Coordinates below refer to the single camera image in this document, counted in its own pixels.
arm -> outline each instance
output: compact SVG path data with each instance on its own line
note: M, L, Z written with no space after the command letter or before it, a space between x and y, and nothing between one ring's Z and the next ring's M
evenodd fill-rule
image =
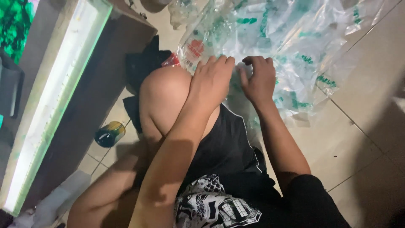
M148 162L145 141L141 139L131 152L124 155L101 175L75 201L69 212L69 227L102 227L120 213L119 219L128 226L132 211L126 216L126 209L134 208L138 190L132 189L139 172L144 173Z
M184 106L143 180L129 227L173 227L177 192L210 115L228 93L234 61L212 56L206 65L198 63Z
M311 170L273 102L276 81L273 60L264 59L262 56L249 56L243 62L253 66L253 75L248 80L246 72L240 69L242 88L259 116L270 163L281 190L285 192L294 177L311 174Z

person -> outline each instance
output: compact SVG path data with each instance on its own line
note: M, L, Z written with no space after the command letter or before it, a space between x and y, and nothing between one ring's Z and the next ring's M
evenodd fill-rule
M67 226L349 227L272 100L273 60L248 56L243 62L253 75L248 79L239 69L242 89L259 116L283 196L263 154L250 146L243 118L222 104L235 59L212 56L198 63L193 77L165 67L144 80L139 96L147 150L138 146L92 184L72 206Z

black shirt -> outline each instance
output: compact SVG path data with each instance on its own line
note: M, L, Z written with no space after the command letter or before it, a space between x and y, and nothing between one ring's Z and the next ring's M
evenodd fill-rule
M283 197L267 174L204 175L176 200L175 227L350 227L321 181L294 178Z

hand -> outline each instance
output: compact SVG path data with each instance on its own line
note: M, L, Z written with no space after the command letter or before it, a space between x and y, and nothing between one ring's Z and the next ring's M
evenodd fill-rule
M206 64L198 62L187 100L197 103L211 114L228 94L234 66L235 59L226 56L218 59L211 56Z
M273 92L276 85L276 72L273 59L263 56L248 56L242 60L247 66L253 66L253 75L247 79L246 71L239 68L242 90L254 106L273 102Z

knee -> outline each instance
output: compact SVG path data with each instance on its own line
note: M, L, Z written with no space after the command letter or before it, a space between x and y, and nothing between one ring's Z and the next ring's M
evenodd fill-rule
M143 81L141 99L187 98L191 75L181 67L163 67L154 70Z

